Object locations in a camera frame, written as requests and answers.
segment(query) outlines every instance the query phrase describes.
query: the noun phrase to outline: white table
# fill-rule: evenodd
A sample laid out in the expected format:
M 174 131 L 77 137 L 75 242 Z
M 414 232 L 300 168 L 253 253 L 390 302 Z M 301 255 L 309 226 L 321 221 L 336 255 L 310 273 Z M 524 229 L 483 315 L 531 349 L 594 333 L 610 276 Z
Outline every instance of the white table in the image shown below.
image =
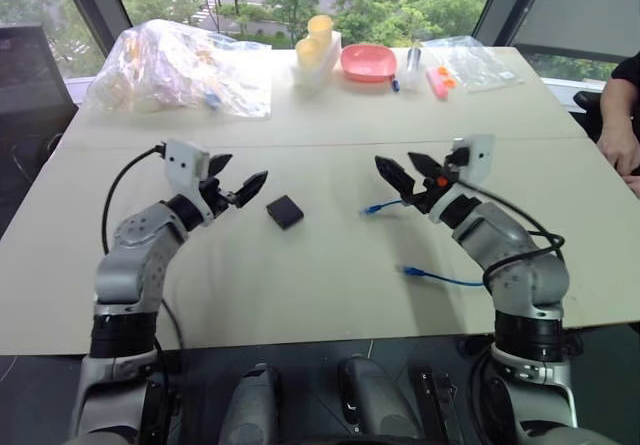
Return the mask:
M 494 112 L 493 128 L 487 123 L 483 130 L 464 130 L 498 135 L 486 186 L 566 237 L 564 253 L 572 279 L 564 301 L 567 326 L 638 320 L 637 199 L 538 79 L 525 78 L 527 83 L 516 87 L 520 93 L 544 90 L 537 98 L 537 109 L 547 110 L 541 129 L 527 130 L 518 121 L 507 126 Z M 493 93 L 513 90 L 483 96 L 496 100 Z M 331 125 L 337 119 L 332 122 L 327 116 L 342 116 L 335 108 L 323 111 L 327 129 L 320 129 L 318 121 L 318 128 L 310 122 L 292 123 L 276 113 L 286 108 L 285 98 L 277 94 L 270 121 L 219 125 L 200 118 L 186 131 L 182 127 L 187 117 L 202 117 L 203 112 L 154 114 L 155 124 L 151 116 L 143 116 L 144 125 L 124 128 L 113 116 L 81 110 L 0 241 L 0 353 L 86 352 L 106 190 L 124 163 L 169 134 L 205 142 L 212 153 L 231 150 L 234 158 L 221 174 L 229 189 L 251 173 L 269 170 L 254 201 L 194 231 L 168 271 L 165 296 L 182 323 L 188 346 L 492 330 L 490 297 L 483 289 L 407 279 L 395 271 L 397 264 L 406 264 L 479 279 L 480 269 L 453 242 L 445 225 L 433 225 L 417 210 L 404 207 L 369 218 L 358 215 L 364 206 L 396 197 L 378 176 L 375 155 L 393 157 L 417 176 L 406 152 L 442 159 L 450 148 L 447 134 L 453 137 L 451 130 L 460 130 L 460 124 L 426 128 L 420 140 L 421 115 L 406 110 L 404 120 L 392 123 L 376 118 L 393 106 L 389 100 L 401 96 L 366 98 L 379 112 L 369 112 L 370 129 L 364 122 Z M 461 104 L 475 100 L 464 94 L 458 98 Z M 365 110 L 362 100 L 365 97 L 353 96 L 354 107 Z M 464 108 L 453 97 L 446 105 Z M 315 108 L 313 102 L 307 106 Z M 473 115 L 465 110 L 450 113 Z M 442 123 L 439 115 L 432 111 L 434 123 Z M 553 123 L 566 134 L 554 135 Z M 249 136 L 241 133 L 243 127 L 248 127 Z M 351 137 L 351 127 L 362 136 L 353 132 Z M 413 143 L 371 143 L 393 142 L 390 130 L 398 127 L 403 127 L 403 134 L 395 135 L 395 141 Z M 290 133 L 280 135 L 285 130 Z M 254 142 L 252 131 L 267 143 Z M 533 138 L 536 133 L 542 137 Z M 214 141 L 218 147 L 211 146 Z M 110 228 L 172 195 L 162 166 L 159 159 L 148 159 L 132 169 L 114 199 Z M 264 207 L 285 193 L 300 205 L 305 218 L 283 232 Z M 176 345 L 163 312 L 159 335 L 167 346 Z

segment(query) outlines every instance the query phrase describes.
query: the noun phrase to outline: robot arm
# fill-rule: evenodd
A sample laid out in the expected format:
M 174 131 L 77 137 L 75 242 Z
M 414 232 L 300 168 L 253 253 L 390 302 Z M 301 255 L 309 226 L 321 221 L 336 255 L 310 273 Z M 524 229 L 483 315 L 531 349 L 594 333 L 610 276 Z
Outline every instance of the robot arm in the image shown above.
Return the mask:
M 191 145 L 169 142 L 164 156 L 173 158 L 167 175 L 179 194 L 124 220 L 98 266 L 91 349 L 82 361 L 72 443 L 162 443 L 171 411 L 168 391 L 147 378 L 157 360 L 156 319 L 167 267 L 191 230 L 211 223 L 229 205 L 244 206 L 267 177 L 255 174 L 229 193 L 215 175 L 231 155 L 209 158 Z
M 562 299 L 569 275 L 557 246 L 540 249 L 523 226 L 493 203 L 482 203 L 458 183 L 472 147 L 454 147 L 441 166 L 410 153 L 426 190 L 395 161 L 376 157 L 381 176 L 438 223 L 478 263 L 495 308 L 491 370 L 481 392 L 483 422 L 495 443 L 612 444 L 577 427 L 569 362 L 562 349 Z

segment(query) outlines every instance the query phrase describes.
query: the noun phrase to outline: pink plate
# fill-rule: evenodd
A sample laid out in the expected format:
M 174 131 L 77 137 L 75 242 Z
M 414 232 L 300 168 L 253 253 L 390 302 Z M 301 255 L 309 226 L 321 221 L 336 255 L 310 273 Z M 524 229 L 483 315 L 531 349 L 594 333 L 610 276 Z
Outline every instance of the pink plate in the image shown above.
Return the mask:
M 340 55 L 342 71 L 357 82 L 384 82 L 396 73 L 393 52 L 381 45 L 349 45 Z

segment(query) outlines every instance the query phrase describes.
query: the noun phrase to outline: floor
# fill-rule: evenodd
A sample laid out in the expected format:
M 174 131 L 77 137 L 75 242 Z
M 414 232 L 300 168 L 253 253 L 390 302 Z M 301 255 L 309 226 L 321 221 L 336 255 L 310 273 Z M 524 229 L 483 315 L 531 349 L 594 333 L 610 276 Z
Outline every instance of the floor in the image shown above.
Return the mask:
M 573 359 L 580 425 L 621 444 L 640 443 L 640 340 L 626 325 L 580 334 L 584 353 Z M 479 443 L 464 400 L 472 360 L 450 337 L 407 338 L 193 350 L 187 356 L 182 421 L 172 444 L 215 442 L 226 404 L 241 375 L 259 362 L 283 377 L 281 439 L 348 435 L 336 393 L 336 365 L 370 354 L 413 407 L 410 371 L 448 373 L 458 388 L 455 407 L 466 444 Z M 77 357 L 0 357 L 0 443 L 59 444 L 65 440 L 79 372 Z

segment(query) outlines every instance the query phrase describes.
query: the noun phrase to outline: clear plastic bag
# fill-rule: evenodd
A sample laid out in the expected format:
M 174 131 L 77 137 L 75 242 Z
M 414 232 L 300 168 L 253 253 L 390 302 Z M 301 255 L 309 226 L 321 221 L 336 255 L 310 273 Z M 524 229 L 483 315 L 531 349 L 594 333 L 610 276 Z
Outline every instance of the clear plastic bag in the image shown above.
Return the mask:
M 240 117 L 271 113 L 270 45 L 151 20 L 120 34 L 87 94 L 109 110 L 209 106 Z
M 522 83 L 522 79 L 495 53 L 473 37 L 450 37 L 422 42 L 422 46 L 469 92 L 493 90 Z

